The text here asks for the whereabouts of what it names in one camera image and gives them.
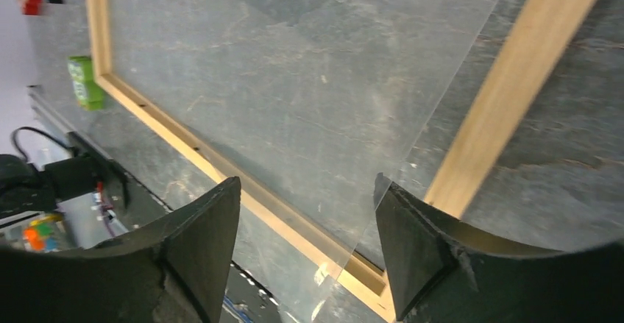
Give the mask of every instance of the orange object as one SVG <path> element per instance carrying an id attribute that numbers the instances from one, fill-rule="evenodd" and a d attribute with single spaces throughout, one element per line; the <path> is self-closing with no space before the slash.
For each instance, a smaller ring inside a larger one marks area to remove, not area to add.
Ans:
<path id="1" fill-rule="evenodd" d="M 24 237 L 28 240 L 28 242 L 36 241 L 39 239 L 39 234 L 34 227 L 28 227 L 24 230 Z"/>
<path id="2" fill-rule="evenodd" d="M 28 240 L 28 243 L 35 251 L 42 251 L 46 248 L 46 244 L 43 239 L 39 237 L 39 232 L 34 227 L 27 227 L 24 230 L 24 237 Z"/>

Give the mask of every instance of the green block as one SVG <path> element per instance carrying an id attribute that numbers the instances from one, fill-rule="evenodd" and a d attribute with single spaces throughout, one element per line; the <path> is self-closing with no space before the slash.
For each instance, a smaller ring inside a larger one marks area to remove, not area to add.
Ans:
<path id="1" fill-rule="evenodd" d="M 48 237 L 52 234 L 52 229 L 50 228 L 50 225 L 45 223 L 36 225 L 35 229 L 39 233 L 40 237 Z"/>
<path id="2" fill-rule="evenodd" d="M 68 58 L 69 75 L 75 82 L 90 82 L 93 80 L 93 64 L 91 57 L 73 56 Z"/>
<path id="3" fill-rule="evenodd" d="M 104 91 L 95 82 L 77 82 L 74 80 L 74 93 L 80 106 L 87 111 L 104 108 Z"/>

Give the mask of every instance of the wooden strip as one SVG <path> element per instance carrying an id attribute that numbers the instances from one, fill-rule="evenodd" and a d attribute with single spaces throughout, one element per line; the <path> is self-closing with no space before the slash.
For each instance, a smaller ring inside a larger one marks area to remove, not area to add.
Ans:
<path id="1" fill-rule="evenodd" d="M 460 218 L 596 0 L 527 0 L 425 202 Z"/>
<path id="2" fill-rule="evenodd" d="M 110 53 L 110 25 L 108 22 L 108 0 L 86 0 L 91 36 L 93 74 L 108 74 L 112 71 Z"/>
<path id="3" fill-rule="evenodd" d="M 338 242 L 327 237 L 323 231 L 305 220 L 291 207 L 282 203 L 246 172 L 238 170 L 228 159 L 221 156 L 216 150 L 211 149 L 206 143 L 201 142 L 170 116 L 162 112 L 155 104 L 145 99 L 118 77 L 112 74 L 105 74 L 97 77 L 96 82 L 109 95 L 215 182 L 221 182 L 229 174 L 239 176 L 244 185 L 241 194 L 241 204 L 244 207 L 286 239 L 287 242 L 297 248 L 319 268 L 323 268 L 328 275 L 337 279 L 338 283 L 352 292 L 354 296 L 368 305 L 377 314 L 383 318 L 391 315 L 392 317 L 388 322 L 392 322 L 394 311 L 388 311 L 384 306 L 378 304 L 379 295 L 385 285 L 381 279 L 383 275 L 381 270 L 360 255 L 354 254 L 350 256 L 350 253 L 340 246 Z M 282 216 L 284 214 L 287 215 L 283 218 L 276 215 L 276 213 L 280 213 Z M 341 270 L 340 265 L 332 259 L 347 258 L 347 256 L 350 256 L 350 259 L 344 270 Z"/>
<path id="4" fill-rule="evenodd" d="M 112 72 L 110 24 L 107 0 L 87 0 L 93 64 L 96 82 L 143 123 L 168 141 L 215 182 L 228 175 L 241 177 L 241 202 L 258 218 L 286 239 L 325 273 L 337 279 L 354 296 L 388 322 L 394 309 L 378 303 L 385 287 L 382 271 L 357 253 L 351 255 L 324 229 L 298 213 L 214 148 L 198 139 L 183 125 Z M 350 258 L 344 270 L 332 258 Z"/>
<path id="5" fill-rule="evenodd" d="M 388 272 L 385 271 L 382 276 L 383 283 L 386 286 L 381 291 L 379 295 L 379 304 L 384 308 L 391 310 L 394 312 L 394 300 L 392 299 L 392 291 L 390 289 L 390 281 L 388 280 Z"/>

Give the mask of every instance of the black cable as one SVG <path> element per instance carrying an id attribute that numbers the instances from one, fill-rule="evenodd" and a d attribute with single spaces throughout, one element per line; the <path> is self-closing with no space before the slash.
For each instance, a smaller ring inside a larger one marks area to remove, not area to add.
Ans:
<path id="1" fill-rule="evenodd" d="M 22 159 L 24 159 L 24 161 L 29 162 L 30 157 L 28 156 L 28 154 L 21 148 L 19 142 L 18 142 L 18 133 L 21 130 L 29 130 L 30 132 L 35 132 L 39 135 L 42 135 L 43 137 L 48 138 L 51 142 L 57 144 L 58 146 L 60 146 L 61 148 L 67 150 L 68 152 L 72 153 L 72 150 L 69 146 L 66 146 L 62 141 L 56 139 L 55 137 L 51 136 L 50 134 L 48 134 L 47 132 L 44 132 L 41 129 L 38 128 L 34 128 L 34 127 L 19 127 L 18 129 L 14 130 L 13 132 L 11 132 L 11 144 L 13 145 L 13 148 L 15 148 L 15 150 L 21 154 Z"/>

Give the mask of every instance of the green toy block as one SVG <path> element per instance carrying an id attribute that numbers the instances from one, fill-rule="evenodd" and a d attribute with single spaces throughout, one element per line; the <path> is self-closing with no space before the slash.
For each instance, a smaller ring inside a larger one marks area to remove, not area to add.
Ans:
<path id="1" fill-rule="evenodd" d="M 73 56 L 68 58 L 69 75 L 75 82 L 90 82 L 93 80 L 93 64 L 91 57 Z"/>
<path id="2" fill-rule="evenodd" d="M 104 91 L 95 82 L 77 82 L 74 80 L 74 93 L 78 103 L 87 111 L 104 108 Z"/>

